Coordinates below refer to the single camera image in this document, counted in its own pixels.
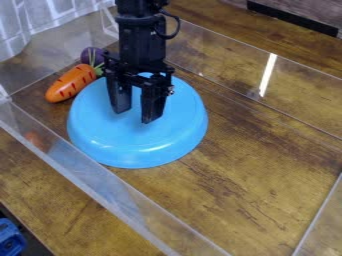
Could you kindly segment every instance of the orange carrot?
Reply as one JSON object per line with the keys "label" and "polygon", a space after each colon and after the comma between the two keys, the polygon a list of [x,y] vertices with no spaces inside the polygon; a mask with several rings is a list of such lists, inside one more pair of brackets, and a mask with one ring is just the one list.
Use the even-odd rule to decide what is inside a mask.
{"label": "orange carrot", "polygon": [[95,80],[96,74],[93,68],[88,64],[78,64],[49,87],[45,93],[46,101],[56,103],[69,99]]}

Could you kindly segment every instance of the tabletop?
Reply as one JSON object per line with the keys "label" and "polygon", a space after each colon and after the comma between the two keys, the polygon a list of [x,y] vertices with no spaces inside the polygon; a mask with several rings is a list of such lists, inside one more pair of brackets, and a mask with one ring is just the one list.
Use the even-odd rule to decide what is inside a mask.
{"label": "tabletop", "polygon": [[[219,1],[173,0],[169,11],[187,21],[342,76],[339,40]],[[57,75],[46,78],[45,84]],[[201,87],[216,86],[185,71],[179,70],[177,75]],[[233,99],[233,104],[243,104],[266,113],[267,118],[243,109],[236,111],[233,104],[219,105],[219,97],[201,87],[196,89],[212,120],[199,148],[165,167],[133,172],[112,171],[200,232],[213,230],[205,235],[220,247],[228,247],[227,251],[233,255],[290,255],[338,177],[340,161],[335,160],[338,156],[334,152],[322,152],[319,145],[290,134],[274,124],[274,120],[282,120],[328,144],[338,144],[339,141],[229,90],[221,90],[220,94]],[[33,102],[38,93],[34,90],[18,92],[14,97],[25,99],[21,107],[38,109]],[[60,110],[45,108],[38,111],[37,117],[54,130],[64,121],[68,105],[61,105]],[[50,111],[54,113],[53,119],[49,117]],[[232,124],[241,124],[244,128],[229,130]],[[153,245],[2,130],[0,136],[0,200],[56,255],[161,255]],[[248,147],[237,150],[237,146],[245,146],[247,142]],[[286,153],[292,158],[295,156],[295,161],[283,159],[262,163],[251,159],[248,156],[264,143],[272,146],[263,146],[260,154],[268,155],[270,159],[280,159]],[[228,165],[233,165],[236,170],[247,170],[252,165],[253,171],[247,175],[236,170],[225,173],[224,167]],[[188,181],[193,181],[193,187],[184,189]],[[221,183],[227,184],[224,189],[213,189]],[[177,189],[181,192],[172,196],[171,190]],[[187,198],[193,190],[199,193],[189,202]],[[191,218],[187,215],[189,207],[196,210]],[[221,214],[229,215],[224,221]]]}

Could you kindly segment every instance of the blue object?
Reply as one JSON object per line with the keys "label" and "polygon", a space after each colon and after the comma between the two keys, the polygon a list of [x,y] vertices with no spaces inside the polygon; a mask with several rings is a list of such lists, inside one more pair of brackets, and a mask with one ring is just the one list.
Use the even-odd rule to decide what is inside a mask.
{"label": "blue object", "polygon": [[201,99],[193,88],[173,77],[163,117],[141,123],[140,89],[133,87],[132,109],[115,114],[105,79],[96,80],[77,95],[66,130],[74,146],[101,164],[148,168],[183,157],[200,143],[208,125]]}
{"label": "blue object", "polygon": [[25,239],[8,219],[0,219],[0,256],[17,256],[26,246]]}

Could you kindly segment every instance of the transparent acrylic box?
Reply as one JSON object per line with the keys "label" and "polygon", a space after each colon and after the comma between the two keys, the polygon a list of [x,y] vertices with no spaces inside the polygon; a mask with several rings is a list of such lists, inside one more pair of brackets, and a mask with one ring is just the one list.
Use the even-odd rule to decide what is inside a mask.
{"label": "transparent acrylic box", "polygon": [[[319,223],[340,214],[340,79],[183,21],[167,62],[204,101],[205,138],[161,167],[101,166],[68,142],[72,100],[50,105],[44,92],[85,47],[117,49],[113,14],[41,32],[0,63],[2,129],[167,255],[314,252]],[[340,252],[342,222],[326,219],[336,235],[320,247]]]}

